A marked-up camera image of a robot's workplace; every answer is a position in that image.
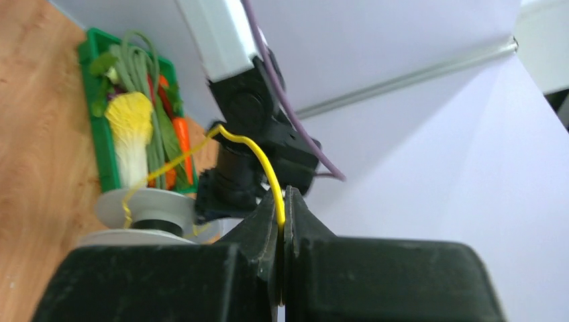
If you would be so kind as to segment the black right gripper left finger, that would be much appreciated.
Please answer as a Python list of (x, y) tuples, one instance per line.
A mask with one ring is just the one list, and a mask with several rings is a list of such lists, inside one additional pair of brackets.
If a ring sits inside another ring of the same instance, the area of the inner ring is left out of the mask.
[(212, 244), (85, 246), (50, 279), (34, 321), (276, 321), (277, 225), (267, 194)]

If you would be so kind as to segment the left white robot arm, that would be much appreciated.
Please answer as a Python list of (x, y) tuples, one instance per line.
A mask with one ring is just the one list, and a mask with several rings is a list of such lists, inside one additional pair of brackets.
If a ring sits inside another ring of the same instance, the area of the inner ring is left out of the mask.
[(223, 114), (217, 166), (195, 199), (146, 186), (104, 193), (105, 226), (61, 263), (34, 321), (276, 321), (292, 306), (294, 220), (319, 163), (285, 105), (247, 1), (189, 1), (189, 30)]

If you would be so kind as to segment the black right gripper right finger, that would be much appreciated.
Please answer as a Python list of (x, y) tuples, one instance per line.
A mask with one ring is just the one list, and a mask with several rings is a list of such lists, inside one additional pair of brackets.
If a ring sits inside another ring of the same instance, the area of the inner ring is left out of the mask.
[(478, 254), (450, 241), (343, 237), (285, 191), (287, 321), (503, 321)]

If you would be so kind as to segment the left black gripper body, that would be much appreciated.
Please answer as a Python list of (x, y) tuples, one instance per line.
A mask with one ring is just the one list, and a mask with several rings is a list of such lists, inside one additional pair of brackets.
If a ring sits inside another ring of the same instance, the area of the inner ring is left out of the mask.
[(260, 163), (252, 152), (220, 146), (215, 167), (199, 176), (195, 222), (243, 219), (266, 191), (261, 185)]

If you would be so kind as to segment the white perforated cable spool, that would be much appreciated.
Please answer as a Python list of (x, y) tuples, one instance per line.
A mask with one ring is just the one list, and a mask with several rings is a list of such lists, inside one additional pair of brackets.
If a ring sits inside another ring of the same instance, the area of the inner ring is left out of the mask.
[(194, 199), (160, 189), (138, 190), (127, 202), (132, 220), (126, 222), (127, 192), (115, 189), (97, 199), (95, 214), (106, 229), (82, 237), (78, 247), (212, 244), (222, 236), (220, 221), (194, 223)]

